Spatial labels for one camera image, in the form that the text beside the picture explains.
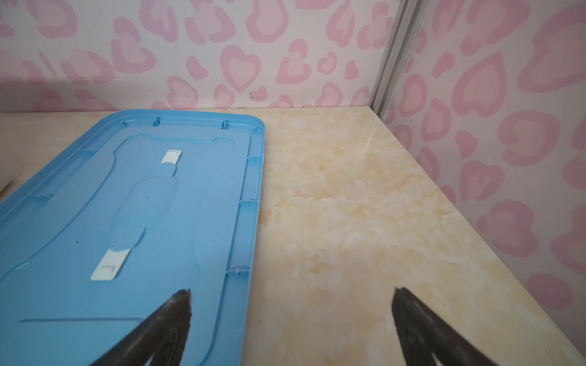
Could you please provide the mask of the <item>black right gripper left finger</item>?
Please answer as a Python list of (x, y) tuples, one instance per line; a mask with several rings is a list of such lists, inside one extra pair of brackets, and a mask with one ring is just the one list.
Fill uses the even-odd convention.
[(192, 293), (177, 291), (94, 365), (179, 365), (192, 317)]

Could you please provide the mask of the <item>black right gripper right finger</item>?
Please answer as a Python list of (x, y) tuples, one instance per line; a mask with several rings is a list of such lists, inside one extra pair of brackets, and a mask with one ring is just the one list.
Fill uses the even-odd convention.
[(407, 366), (496, 366), (407, 288), (395, 288), (392, 315)]

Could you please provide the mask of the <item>white plastic storage bin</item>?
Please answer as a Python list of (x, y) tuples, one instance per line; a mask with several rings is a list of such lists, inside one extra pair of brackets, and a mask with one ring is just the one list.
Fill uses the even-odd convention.
[(0, 192), (7, 188), (11, 181), (12, 173), (10, 168), (4, 163), (0, 163)]

